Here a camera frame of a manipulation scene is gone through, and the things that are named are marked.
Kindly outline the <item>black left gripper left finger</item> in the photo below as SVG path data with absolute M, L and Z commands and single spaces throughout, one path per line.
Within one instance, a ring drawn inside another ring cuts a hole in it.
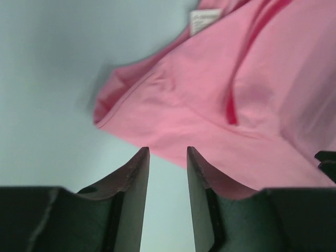
M 1 187 L 1 251 L 139 251 L 149 149 L 73 193 L 60 186 Z

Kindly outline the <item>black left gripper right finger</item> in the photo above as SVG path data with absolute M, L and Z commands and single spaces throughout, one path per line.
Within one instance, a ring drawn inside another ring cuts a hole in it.
M 187 148 L 196 251 L 335 251 L 335 188 L 254 191 Z

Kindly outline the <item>pink t shirt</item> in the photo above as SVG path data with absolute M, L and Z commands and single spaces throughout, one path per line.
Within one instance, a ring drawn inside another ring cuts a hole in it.
M 335 149 L 335 1 L 201 1 L 221 18 L 117 68 L 95 125 L 186 165 L 195 147 L 212 186 L 239 199 L 266 187 L 335 187 L 314 155 Z

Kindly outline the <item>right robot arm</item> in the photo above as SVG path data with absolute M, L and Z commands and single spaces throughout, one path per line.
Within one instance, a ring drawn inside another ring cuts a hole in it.
M 335 183 L 336 151 L 319 151 L 314 157 L 320 162 L 318 165 L 319 170 Z

